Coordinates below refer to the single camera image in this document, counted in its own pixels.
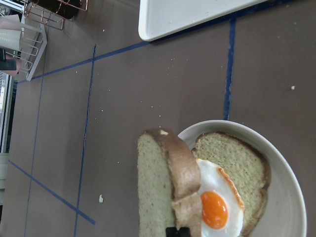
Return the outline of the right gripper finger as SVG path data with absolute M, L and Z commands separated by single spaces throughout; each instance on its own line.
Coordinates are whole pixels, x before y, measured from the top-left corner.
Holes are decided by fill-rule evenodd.
M 167 227 L 165 229 L 166 237 L 191 237 L 190 229 L 187 227 Z

